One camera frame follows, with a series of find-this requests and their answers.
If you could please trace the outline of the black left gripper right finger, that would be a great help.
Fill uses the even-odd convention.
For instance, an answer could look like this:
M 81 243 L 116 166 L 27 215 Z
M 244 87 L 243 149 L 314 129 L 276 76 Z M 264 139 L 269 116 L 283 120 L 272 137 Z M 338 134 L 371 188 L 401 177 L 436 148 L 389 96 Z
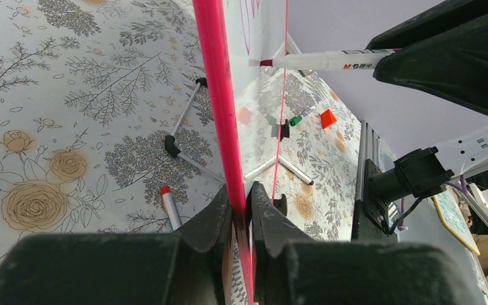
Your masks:
M 417 243 L 316 241 L 250 190 L 259 304 L 477 304 L 461 268 Z

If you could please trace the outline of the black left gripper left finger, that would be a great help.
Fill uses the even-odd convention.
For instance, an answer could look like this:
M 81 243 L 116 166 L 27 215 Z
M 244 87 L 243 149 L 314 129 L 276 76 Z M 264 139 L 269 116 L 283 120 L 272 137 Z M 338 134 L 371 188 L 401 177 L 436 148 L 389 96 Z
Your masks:
M 172 233 L 30 236 L 0 267 L 0 304 L 229 304 L 232 232 L 223 187 Z

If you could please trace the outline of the magenta marker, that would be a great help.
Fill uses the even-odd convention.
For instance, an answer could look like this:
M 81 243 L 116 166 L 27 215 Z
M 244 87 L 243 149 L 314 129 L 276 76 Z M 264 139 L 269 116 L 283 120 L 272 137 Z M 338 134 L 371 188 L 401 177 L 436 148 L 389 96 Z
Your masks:
M 259 62 L 259 65 L 299 71 L 366 70 L 375 69 L 380 60 L 399 51 L 400 49 L 395 48 L 298 53 L 264 59 Z

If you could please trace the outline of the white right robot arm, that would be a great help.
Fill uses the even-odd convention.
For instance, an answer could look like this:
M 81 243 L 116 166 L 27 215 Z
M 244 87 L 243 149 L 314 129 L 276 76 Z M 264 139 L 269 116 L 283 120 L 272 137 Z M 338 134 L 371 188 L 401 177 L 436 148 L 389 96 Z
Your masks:
M 488 1 L 444 1 L 370 40 L 368 50 L 393 49 L 379 61 L 376 80 L 429 93 L 488 116 Z M 382 172 L 362 125 L 351 237 L 386 239 L 390 203 L 417 202 L 488 162 L 488 127 L 426 149 L 416 149 Z

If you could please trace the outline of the pink framed whiteboard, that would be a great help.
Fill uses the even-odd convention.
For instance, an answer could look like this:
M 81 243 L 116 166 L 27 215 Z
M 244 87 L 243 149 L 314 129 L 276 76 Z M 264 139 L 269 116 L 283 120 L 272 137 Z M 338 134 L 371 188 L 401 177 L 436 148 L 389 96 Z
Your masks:
M 286 1 L 195 1 L 200 46 L 224 179 L 233 209 L 242 279 L 254 304 L 254 223 L 247 200 L 254 182 L 275 195 L 284 71 L 263 67 L 287 49 Z

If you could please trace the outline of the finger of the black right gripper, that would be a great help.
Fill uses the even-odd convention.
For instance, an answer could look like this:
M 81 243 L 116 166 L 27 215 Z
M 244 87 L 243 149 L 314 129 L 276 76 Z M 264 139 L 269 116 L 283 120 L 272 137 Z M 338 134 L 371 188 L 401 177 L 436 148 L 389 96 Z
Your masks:
M 443 1 L 370 40 L 373 77 L 488 116 L 488 0 Z

